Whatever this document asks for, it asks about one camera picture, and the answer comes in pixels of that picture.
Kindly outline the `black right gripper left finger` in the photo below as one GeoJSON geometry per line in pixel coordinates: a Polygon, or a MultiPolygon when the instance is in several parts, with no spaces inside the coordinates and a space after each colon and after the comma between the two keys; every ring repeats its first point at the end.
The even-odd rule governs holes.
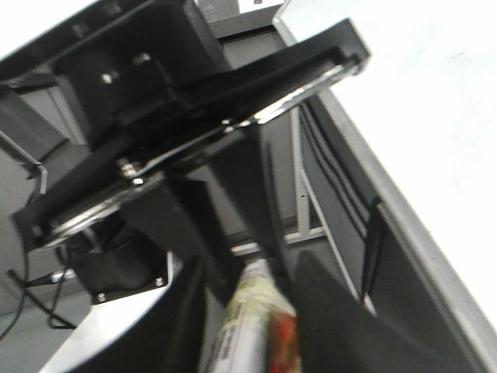
{"type": "Polygon", "coordinates": [[[207,184],[166,179],[123,204],[126,222],[186,262],[199,256],[208,288],[226,305],[242,272],[217,217],[207,184]]]}

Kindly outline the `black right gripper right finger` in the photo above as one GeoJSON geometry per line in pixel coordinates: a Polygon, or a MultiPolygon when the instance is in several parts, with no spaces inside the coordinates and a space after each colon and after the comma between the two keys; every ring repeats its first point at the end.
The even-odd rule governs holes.
{"type": "Polygon", "coordinates": [[[269,150],[257,130],[248,227],[286,275],[307,372],[479,372],[454,304],[416,253],[391,206],[391,181],[350,122],[310,117],[304,147],[339,275],[318,256],[287,256],[269,150]]]}

